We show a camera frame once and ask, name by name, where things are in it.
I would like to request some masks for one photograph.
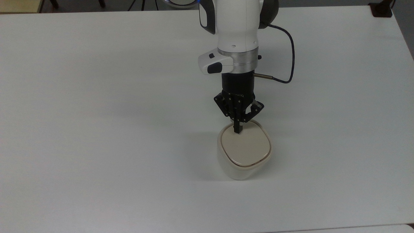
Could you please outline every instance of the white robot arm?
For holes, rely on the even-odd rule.
[[[258,65],[257,32],[271,23],[279,9],[278,0],[200,0],[200,24],[218,35],[217,48],[201,55],[203,74],[222,74],[223,91],[214,100],[234,122],[234,131],[257,115],[264,105],[255,100],[254,69]],[[250,113],[246,108],[251,105]]]

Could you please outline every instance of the black button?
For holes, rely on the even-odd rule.
[[[207,67],[207,73],[216,74],[220,73],[223,70],[223,65],[220,62],[216,62]]]

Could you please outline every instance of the gray floor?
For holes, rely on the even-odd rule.
[[[156,10],[155,1],[159,10],[175,10],[162,0],[146,0],[144,10]],[[353,6],[367,5],[370,2],[381,0],[279,0],[280,7],[315,7],[315,6]],[[100,12],[100,11],[127,11],[133,0],[105,0],[106,7],[101,8],[98,0],[57,0],[59,9],[53,9],[49,0],[44,0],[41,13],[52,12]],[[136,0],[131,11],[140,11],[142,0]],[[393,8],[404,35],[411,56],[414,58],[414,0],[396,0]]]

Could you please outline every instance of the table surface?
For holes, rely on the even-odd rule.
[[[273,232],[414,222],[414,62],[368,6],[282,8],[288,85],[257,79],[273,157],[234,181],[197,11],[0,15],[1,232]],[[258,73],[287,78],[285,34]]]
[[[301,233],[414,233],[414,229],[408,225],[391,225],[311,230]]]

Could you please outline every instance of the beige lid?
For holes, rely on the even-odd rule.
[[[221,144],[228,158],[241,167],[252,166],[265,159],[270,152],[270,141],[260,126],[249,121],[238,134],[228,127],[221,136]]]

